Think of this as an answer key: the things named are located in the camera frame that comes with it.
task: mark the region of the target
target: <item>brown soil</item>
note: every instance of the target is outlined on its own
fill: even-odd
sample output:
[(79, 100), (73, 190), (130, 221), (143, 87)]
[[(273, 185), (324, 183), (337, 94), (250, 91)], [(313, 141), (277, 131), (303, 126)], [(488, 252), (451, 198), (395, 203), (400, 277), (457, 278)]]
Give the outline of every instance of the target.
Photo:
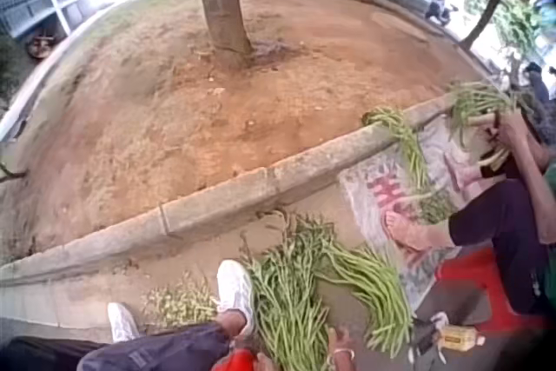
[(350, 0), (242, 0), (256, 65), (214, 71), (200, 0), (110, 12), (46, 83), (3, 158), (0, 261), (266, 166), (475, 77), (445, 39)]

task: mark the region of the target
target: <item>hand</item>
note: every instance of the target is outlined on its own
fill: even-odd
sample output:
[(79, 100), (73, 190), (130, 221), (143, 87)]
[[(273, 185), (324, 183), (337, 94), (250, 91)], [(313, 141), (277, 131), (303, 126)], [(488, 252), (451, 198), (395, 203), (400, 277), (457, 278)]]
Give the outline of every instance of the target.
[(498, 140), (509, 149), (527, 143), (529, 129), (523, 120), (519, 110), (500, 115), (500, 126), (498, 129)]
[(278, 367), (265, 354), (260, 352), (257, 354), (257, 363), (255, 371), (278, 371)]
[(353, 349), (354, 343), (349, 337), (348, 328), (341, 327), (340, 332), (340, 337), (338, 337), (336, 329), (328, 328), (328, 354), (330, 356), (333, 356), (337, 349)]

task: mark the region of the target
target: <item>white sneaker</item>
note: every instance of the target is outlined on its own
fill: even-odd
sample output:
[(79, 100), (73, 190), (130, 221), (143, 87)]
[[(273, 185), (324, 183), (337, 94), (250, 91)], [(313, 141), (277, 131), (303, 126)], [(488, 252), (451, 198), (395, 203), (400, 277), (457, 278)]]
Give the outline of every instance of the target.
[(131, 312), (122, 304), (108, 303), (108, 319), (114, 343), (133, 341), (141, 337)]
[(218, 281), (218, 312), (239, 310), (245, 316), (247, 324), (241, 335), (253, 332), (253, 289), (247, 270), (237, 261), (224, 260), (216, 274)]

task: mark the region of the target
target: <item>bracelet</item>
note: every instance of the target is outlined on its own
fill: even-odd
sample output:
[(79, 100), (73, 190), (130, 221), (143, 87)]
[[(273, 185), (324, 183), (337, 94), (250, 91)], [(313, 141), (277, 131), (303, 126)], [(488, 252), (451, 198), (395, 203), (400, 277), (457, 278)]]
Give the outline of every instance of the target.
[(329, 354), (328, 357), (327, 357), (327, 364), (328, 364), (330, 367), (333, 367), (333, 366), (334, 366), (334, 356), (335, 356), (336, 354), (341, 353), (341, 352), (349, 352), (349, 354), (351, 355), (351, 361), (354, 360), (354, 358), (355, 358), (355, 351), (353, 351), (353, 349), (349, 349), (349, 348), (337, 348), (337, 349), (334, 350), (334, 352), (333, 352), (332, 354)]

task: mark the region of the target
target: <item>pavement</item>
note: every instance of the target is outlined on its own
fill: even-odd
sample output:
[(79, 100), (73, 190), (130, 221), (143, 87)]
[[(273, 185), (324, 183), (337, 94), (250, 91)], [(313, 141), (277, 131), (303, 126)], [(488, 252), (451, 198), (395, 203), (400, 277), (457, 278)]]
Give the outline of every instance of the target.
[[(322, 215), (335, 223), (340, 241), (347, 246), (362, 243), (340, 185), (335, 183), (286, 209), (298, 213)], [(266, 216), (256, 222), (232, 229), (187, 248), (169, 250), (151, 258), (129, 258), (125, 264), (91, 275), (53, 282), (1, 288), (0, 341), (16, 335), (48, 338), (85, 339), (110, 342), (106, 305), (109, 301), (125, 303), (143, 331), (152, 332), (149, 318), (143, 312), (144, 296), (155, 287), (176, 282), (188, 270), (194, 277), (205, 276), (215, 291), (215, 273), (222, 259), (237, 258), (243, 236), (252, 251), (262, 252), (281, 239), (275, 229), (278, 216)], [(360, 370), (409, 370), (407, 353), (395, 361), (386, 355), (366, 350), (362, 345), (367, 317), (363, 307), (347, 290), (321, 285), (325, 303), (331, 308), (330, 321), (347, 325), (356, 340), (356, 358)], [(487, 300), (477, 289), (458, 284), (437, 283), (422, 303), (417, 315), (426, 319), (445, 310), (452, 322), (476, 323), (490, 315)], [(500, 357), (519, 355), (529, 348), (535, 335), (488, 335), (484, 347), (471, 352), (448, 353), (448, 365), (430, 353), (417, 369), (493, 370)]]

